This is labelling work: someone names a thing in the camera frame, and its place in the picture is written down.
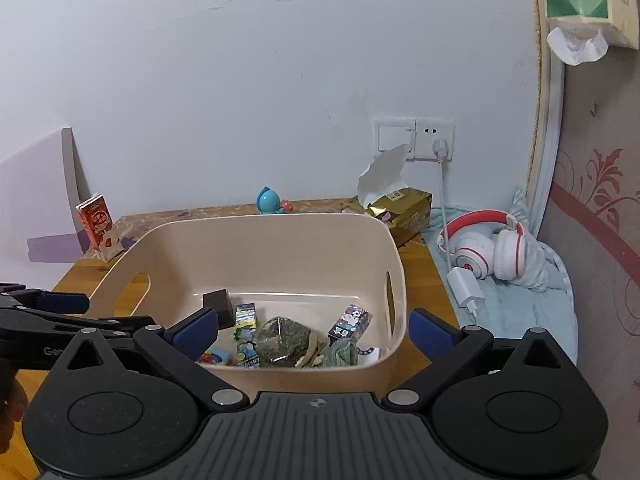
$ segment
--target human hand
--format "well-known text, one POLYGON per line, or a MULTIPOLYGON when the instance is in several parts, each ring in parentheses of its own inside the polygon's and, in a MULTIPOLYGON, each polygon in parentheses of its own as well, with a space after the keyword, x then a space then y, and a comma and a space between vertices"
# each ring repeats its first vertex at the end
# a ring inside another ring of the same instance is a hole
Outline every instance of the human hand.
POLYGON ((9 449, 9 442, 14 435, 14 424, 22 418, 28 403, 24 388, 18 379, 14 379, 14 384, 0 414, 0 453, 9 449))

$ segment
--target gold tissue box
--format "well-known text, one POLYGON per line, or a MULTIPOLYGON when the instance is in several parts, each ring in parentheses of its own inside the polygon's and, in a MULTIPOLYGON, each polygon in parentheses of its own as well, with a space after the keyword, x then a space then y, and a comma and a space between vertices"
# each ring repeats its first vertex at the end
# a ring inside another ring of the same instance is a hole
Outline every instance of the gold tissue box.
POLYGON ((366 209, 355 196, 347 200, 342 211, 368 214, 384 222, 396 247, 401 247, 429 225, 431 193, 405 187, 379 198, 366 209))

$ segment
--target headphone ear cup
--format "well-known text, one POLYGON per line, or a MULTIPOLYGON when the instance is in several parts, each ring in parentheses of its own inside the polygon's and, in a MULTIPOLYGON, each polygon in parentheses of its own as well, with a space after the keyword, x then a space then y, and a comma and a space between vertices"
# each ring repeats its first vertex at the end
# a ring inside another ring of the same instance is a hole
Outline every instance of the headphone ear cup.
POLYGON ((494 242, 476 232, 465 233, 456 244, 457 267, 469 269, 477 280, 494 272, 494 242))
POLYGON ((494 273, 499 280, 513 280, 525 271, 526 240, 523 235, 503 229, 495 238, 494 273))

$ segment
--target red and white headphones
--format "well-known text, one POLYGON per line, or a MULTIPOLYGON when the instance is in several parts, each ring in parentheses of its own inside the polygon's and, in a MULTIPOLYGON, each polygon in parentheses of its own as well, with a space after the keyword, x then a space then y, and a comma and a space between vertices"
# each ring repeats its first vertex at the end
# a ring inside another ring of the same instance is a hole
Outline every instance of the red and white headphones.
MULTIPOLYGON (((504 211, 481 210, 463 214, 447 224, 449 240, 463 227, 482 222, 498 222, 505 224, 498 235, 491 238, 476 232, 464 233, 452 248, 451 260, 456 267, 463 267, 473 272, 478 280, 494 273, 499 280, 512 280, 522 276, 525 270, 525 256, 527 243, 524 237, 525 229, 520 222, 504 211)), ((437 239, 438 248, 446 256, 444 230, 437 239)))

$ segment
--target wooden table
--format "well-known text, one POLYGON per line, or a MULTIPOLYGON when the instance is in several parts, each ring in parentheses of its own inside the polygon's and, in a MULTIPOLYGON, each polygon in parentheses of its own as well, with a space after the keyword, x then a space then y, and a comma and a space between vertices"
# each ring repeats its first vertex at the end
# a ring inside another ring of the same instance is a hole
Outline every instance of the wooden table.
MULTIPOLYGON (((293 205, 296 211, 340 212, 341 203, 341 199, 335 199, 294 202, 293 205)), ((120 219, 116 223, 116 228, 124 229, 126 236, 132 238, 132 241, 135 241, 139 236, 144 234, 144 232, 169 221, 243 214, 255 214, 255 206, 228 206, 129 216, 120 219)), ((431 254, 422 243, 422 237, 417 235, 417 237, 398 249, 398 251, 404 266, 408 310, 423 307, 449 324, 458 326, 456 314, 449 302, 435 264, 431 259, 431 254)), ((116 261, 117 258, 105 264, 91 257, 78 260, 71 270, 60 280, 54 290, 58 292, 84 292, 90 296, 100 283, 100 280, 109 272, 109 269, 113 267, 116 261)), ((134 278, 118 298, 115 305, 115 315, 128 316, 146 292, 146 288, 146 276, 134 278)), ((407 380, 428 364, 428 359, 424 357, 409 341, 409 338, 406 337, 398 351, 396 371, 389 385, 390 388, 407 380)), ((46 372, 35 370, 21 370, 18 373, 18 379, 24 386, 30 399, 33 398, 33 395, 45 376, 46 372)), ((34 471, 33 465, 29 463, 31 457, 26 451, 26 446, 22 440, 22 433, 18 428, 12 440, 11 449, 5 455, 0 456, 0 472, 2 472, 2 467, 7 461, 13 462, 14 467, 23 472, 22 476, 7 476, 7 478, 11 478, 12 480, 13 478, 20 480, 22 480, 22 478, 26 478, 26 480, 35 478, 35 473, 33 473, 34 476, 30 476, 31 472, 34 471)))

